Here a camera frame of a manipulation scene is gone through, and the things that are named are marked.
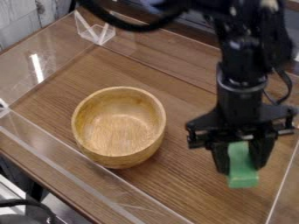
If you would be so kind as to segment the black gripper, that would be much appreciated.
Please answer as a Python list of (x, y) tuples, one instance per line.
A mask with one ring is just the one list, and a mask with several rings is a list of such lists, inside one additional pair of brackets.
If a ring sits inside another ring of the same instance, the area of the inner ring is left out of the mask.
[(278, 102), (263, 103), (267, 77), (256, 83), (238, 83), (216, 76), (216, 106), (186, 123), (191, 149), (207, 148), (219, 173), (230, 174), (228, 143), (248, 142), (248, 153), (256, 170), (267, 165), (276, 137), (294, 132), (298, 109)]

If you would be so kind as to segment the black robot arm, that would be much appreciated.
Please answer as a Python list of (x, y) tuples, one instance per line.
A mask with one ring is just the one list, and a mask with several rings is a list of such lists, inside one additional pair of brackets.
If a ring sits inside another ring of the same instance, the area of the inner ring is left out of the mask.
[(254, 169), (266, 166), (279, 136), (294, 132), (298, 110), (284, 105), (286, 97), (271, 99), (268, 75), (278, 73), (286, 86), (292, 81), (284, 65), (294, 43), (286, 29), (283, 0), (147, 0), (167, 15), (199, 11), (211, 20), (222, 60), (216, 70), (216, 105), (186, 123), (188, 145), (211, 151), (216, 170), (232, 171), (230, 144), (248, 143)]

